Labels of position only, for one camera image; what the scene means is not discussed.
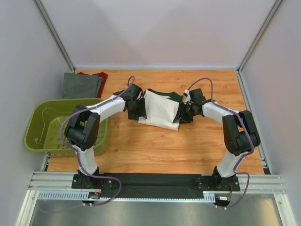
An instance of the green plastic basket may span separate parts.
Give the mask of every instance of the green plastic basket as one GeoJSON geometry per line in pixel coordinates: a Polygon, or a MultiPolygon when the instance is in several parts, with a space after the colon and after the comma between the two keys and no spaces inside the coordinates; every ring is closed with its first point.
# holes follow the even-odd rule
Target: green plastic basket
{"type": "MultiPolygon", "coordinates": [[[[101,102],[98,98],[50,100],[37,106],[25,134],[25,146],[30,151],[45,152],[48,156],[75,156],[60,139],[60,127],[77,105],[89,106],[101,102]]],[[[109,147],[109,120],[99,124],[94,154],[101,155],[109,147]]]]}

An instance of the wooden floor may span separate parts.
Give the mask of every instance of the wooden floor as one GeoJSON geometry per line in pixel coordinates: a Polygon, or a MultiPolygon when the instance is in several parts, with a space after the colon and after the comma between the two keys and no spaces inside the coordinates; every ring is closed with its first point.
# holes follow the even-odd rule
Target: wooden floor
{"type": "MultiPolygon", "coordinates": [[[[123,90],[128,77],[135,75],[135,84],[160,92],[182,94],[195,80],[209,77],[214,83],[214,99],[235,110],[244,110],[244,102],[235,71],[230,70],[77,70],[87,74],[104,71],[108,80],[102,98],[123,90]]],[[[202,88],[210,98],[209,81],[201,81],[194,88],[202,88]]],[[[212,173],[222,160],[226,147],[222,125],[202,116],[192,124],[182,124],[172,131],[138,124],[121,112],[110,117],[110,148],[97,156],[101,172],[127,173],[212,173]]],[[[76,171],[75,157],[51,158],[48,171],[76,171]]],[[[258,151],[248,156],[238,171],[263,174],[258,151]]]]}

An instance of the white cloth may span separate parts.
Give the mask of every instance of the white cloth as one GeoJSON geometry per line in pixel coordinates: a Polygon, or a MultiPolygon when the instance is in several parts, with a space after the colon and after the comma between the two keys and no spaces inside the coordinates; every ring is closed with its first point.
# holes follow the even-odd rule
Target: white cloth
{"type": "Polygon", "coordinates": [[[139,117],[138,123],[178,130],[179,123],[173,123],[179,107],[178,102],[148,90],[145,91],[144,98],[147,119],[139,117]]]}

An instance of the gray folded fabric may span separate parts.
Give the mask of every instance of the gray folded fabric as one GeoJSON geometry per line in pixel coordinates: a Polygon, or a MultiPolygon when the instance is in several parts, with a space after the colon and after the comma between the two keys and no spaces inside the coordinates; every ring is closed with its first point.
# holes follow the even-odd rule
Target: gray folded fabric
{"type": "Polygon", "coordinates": [[[94,98],[100,83],[98,75],[65,73],[62,99],[94,98]]]}

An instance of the white wall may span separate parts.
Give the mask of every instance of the white wall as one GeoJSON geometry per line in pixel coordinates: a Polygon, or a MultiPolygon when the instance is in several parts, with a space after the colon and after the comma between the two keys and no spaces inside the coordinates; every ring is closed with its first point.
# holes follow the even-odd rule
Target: white wall
{"type": "Polygon", "coordinates": [[[0,1],[0,225],[15,224],[44,155],[29,152],[24,133],[40,102],[60,97],[69,69],[32,0],[0,1]]]}
{"type": "Polygon", "coordinates": [[[237,68],[275,0],[43,0],[77,68],[237,68]]]}
{"type": "Polygon", "coordinates": [[[301,225],[301,1],[284,1],[243,78],[272,172],[280,174],[301,225]]]}

